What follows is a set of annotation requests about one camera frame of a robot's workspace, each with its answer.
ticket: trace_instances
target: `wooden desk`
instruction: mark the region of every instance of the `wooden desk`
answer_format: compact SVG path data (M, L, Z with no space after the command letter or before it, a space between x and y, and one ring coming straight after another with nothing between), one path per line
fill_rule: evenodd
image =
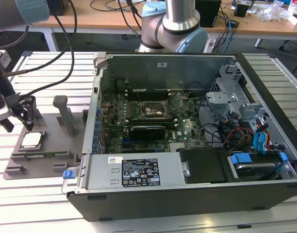
M131 31L127 28L122 14L120 11L113 12L101 12L96 11L90 7L92 0L73 0L78 15L78 33L109 33L109 34L131 34ZM97 0L93 6L98 9L104 9L105 2L108 0ZM231 0L222 0L224 12L230 19L234 19L240 22L239 27L236 30L234 37L237 38L255 38L255 39L289 39L297 40L297 26L294 26L291 22L281 19L281 22L269 21L261 22L256 14L246 14L244 18L234 17L233 11L225 7L225 3L231 2ZM117 2L111 2L109 4L112 7L118 8ZM137 4L139 13L142 12L143 4ZM135 20L131 13L125 13L128 23L141 33L139 27L136 25ZM74 30L74 16L71 7L69 6L64 16L59 17L62 24L66 27L66 31L71 33ZM23 31L24 28L13 29L16 31ZM223 20L218 19L214 28L206 28L209 39L207 41L205 52L211 52L215 40L224 32L225 24ZM50 51L58 51L57 43L54 33L61 33L62 30L59 27L54 17L43 23L37 24L36 27L31 27L30 31L43 32L48 43Z

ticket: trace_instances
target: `black box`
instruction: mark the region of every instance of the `black box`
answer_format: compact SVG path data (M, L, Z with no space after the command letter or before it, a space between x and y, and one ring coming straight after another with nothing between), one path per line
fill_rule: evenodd
M213 28L215 26L221 0L196 0L195 8L200 13L200 26Z
M69 0L47 0L49 5L49 13L52 16L54 13L57 16L63 16L69 5Z
M249 7L250 5L236 4L236 8L234 10L234 16L245 17Z

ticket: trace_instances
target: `blue plastic tab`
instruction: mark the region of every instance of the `blue plastic tab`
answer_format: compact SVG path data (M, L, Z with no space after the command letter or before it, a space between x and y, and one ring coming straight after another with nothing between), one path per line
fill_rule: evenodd
M248 153L236 153L231 156L233 164L249 164L252 163L251 157Z
M204 49L208 34L203 28L197 28L179 45L176 52L200 52Z
M166 13L166 4L164 1L149 2L142 9L142 17L156 16L164 13Z
M232 161L233 164L237 164L238 163L238 159L237 159L237 157L235 155L232 155L231 156L231 161Z
M259 143L259 132L255 132L254 138L253 138L253 147L257 149L258 143Z
M264 151L265 139L266 139L266 134L262 132L260 142L259 142L259 145L258 145L258 149L257 149L259 152L262 152L262 154L266 154L266 151Z
M63 179L75 179L75 171L64 171L63 172Z
M288 156L286 156L286 154L284 152L280 153L280 157L283 161L287 161L288 160Z

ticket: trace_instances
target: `blue drive latch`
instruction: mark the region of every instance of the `blue drive latch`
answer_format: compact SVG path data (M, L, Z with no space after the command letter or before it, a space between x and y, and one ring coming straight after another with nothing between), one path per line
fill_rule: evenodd
M252 163L251 157L248 153L236 153L231 156L233 164L250 164Z

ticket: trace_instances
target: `black speaker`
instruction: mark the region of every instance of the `black speaker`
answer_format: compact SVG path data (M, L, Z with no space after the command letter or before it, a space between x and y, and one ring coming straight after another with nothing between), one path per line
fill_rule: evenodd
M49 5L49 13L52 16L55 13L57 16L63 16L69 5L69 0L47 0Z
M213 28L222 0L196 0L195 8L200 13L200 26Z

